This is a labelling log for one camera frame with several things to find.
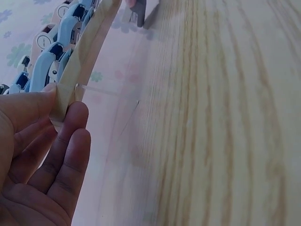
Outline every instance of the finger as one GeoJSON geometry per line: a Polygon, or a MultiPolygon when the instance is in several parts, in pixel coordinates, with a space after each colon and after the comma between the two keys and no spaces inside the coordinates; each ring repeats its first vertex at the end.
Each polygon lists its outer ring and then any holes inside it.
{"type": "Polygon", "coordinates": [[[18,156],[38,135],[52,127],[50,119],[47,117],[14,135],[14,156],[18,156]]]}
{"type": "Polygon", "coordinates": [[[90,133],[85,129],[74,132],[63,165],[47,196],[58,203],[72,219],[87,170],[91,147],[90,133]]]}
{"type": "Polygon", "coordinates": [[[40,93],[0,95],[0,116],[17,133],[50,114],[55,92],[55,83],[50,83],[40,93]]]}
{"type": "Polygon", "coordinates": [[[73,103],[67,112],[63,126],[56,137],[42,166],[33,174],[28,184],[47,193],[64,161],[72,134],[84,129],[88,120],[88,108],[82,102],[73,103]]]}
{"type": "Polygon", "coordinates": [[[26,184],[39,167],[55,138],[56,130],[54,126],[52,126],[32,141],[25,150],[12,161],[8,172],[9,178],[15,184],[26,184]]]}
{"type": "Polygon", "coordinates": [[[136,4],[137,0],[126,0],[127,5],[131,8],[136,4]]]}

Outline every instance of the blue flower print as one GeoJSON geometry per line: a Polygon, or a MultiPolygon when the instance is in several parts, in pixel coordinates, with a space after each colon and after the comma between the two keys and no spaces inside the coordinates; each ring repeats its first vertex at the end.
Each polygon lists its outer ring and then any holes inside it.
{"type": "Polygon", "coordinates": [[[51,2],[51,0],[33,0],[33,2],[35,5],[37,5],[37,4],[43,5],[46,2],[51,2]]]}
{"type": "Polygon", "coordinates": [[[11,32],[5,32],[5,34],[3,35],[3,38],[7,39],[9,38],[11,35],[11,32]]]}
{"type": "Polygon", "coordinates": [[[9,60],[8,66],[18,67],[18,63],[23,56],[30,56],[32,46],[21,43],[19,46],[14,46],[11,53],[7,55],[6,59],[9,60]]]}
{"type": "Polygon", "coordinates": [[[3,21],[6,21],[10,15],[12,15],[11,10],[5,9],[3,12],[1,12],[1,13],[0,13],[0,24],[1,24],[3,21]]]}
{"type": "Polygon", "coordinates": [[[146,39],[150,41],[155,37],[155,32],[153,30],[141,29],[139,33],[145,35],[146,39]]]}
{"type": "Polygon", "coordinates": [[[44,16],[42,17],[42,19],[41,19],[42,25],[44,25],[44,24],[49,24],[50,21],[51,21],[52,15],[53,15],[53,13],[49,13],[49,14],[47,14],[47,15],[44,15],[44,16]]]}
{"type": "Polygon", "coordinates": [[[121,31],[123,33],[126,33],[126,34],[128,34],[130,32],[130,30],[133,31],[133,32],[136,32],[138,29],[137,29],[137,26],[134,23],[124,23],[124,22],[122,22],[123,14],[124,14],[124,9],[121,9],[117,13],[117,15],[115,17],[115,20],[112,23],[111,28],[113,28],[113,29],[119,29],[120,28],[121,31]]]}
{"type": "Polygon", "coordinates": [[[103,75],[101,72],[92,72],[90,79],[91,81],[99,82],[103,79],[103,75]]]}

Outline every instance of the wooden table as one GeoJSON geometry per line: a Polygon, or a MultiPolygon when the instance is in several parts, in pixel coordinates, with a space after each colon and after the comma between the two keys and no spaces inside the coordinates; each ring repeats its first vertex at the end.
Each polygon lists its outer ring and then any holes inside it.
{"type": "Polygon", "coordinates": [[[300,225],[301,1],[162,0],[153,27],[99,225],[300,225]]]}

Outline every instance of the fingernail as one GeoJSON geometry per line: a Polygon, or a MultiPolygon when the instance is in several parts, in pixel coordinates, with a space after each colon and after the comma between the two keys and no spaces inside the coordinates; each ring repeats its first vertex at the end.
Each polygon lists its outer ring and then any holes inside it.
{"type": "Polygon", "coordinates": [[[56,90],[56,83],[52,82],[49,83],[47,86],[44,87],[44,89],[42,90],[43,93],[48,93],[48,92],[53,92],[56,90]]]}

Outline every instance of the dark object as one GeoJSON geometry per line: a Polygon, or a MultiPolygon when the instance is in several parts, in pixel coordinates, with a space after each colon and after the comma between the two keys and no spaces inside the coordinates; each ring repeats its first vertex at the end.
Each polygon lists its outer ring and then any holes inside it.
{"type": "Polygon", "coordinates": [[[143,27],[145,20],[146,0],[137,0],[136,4],[130,9],[138,15],[137,26],[143,27]]]}
{"type": "Polygon", "coordinates": [[[5,84],[0,85],[0,95],[2,95],[9,87],[5,84]]]}

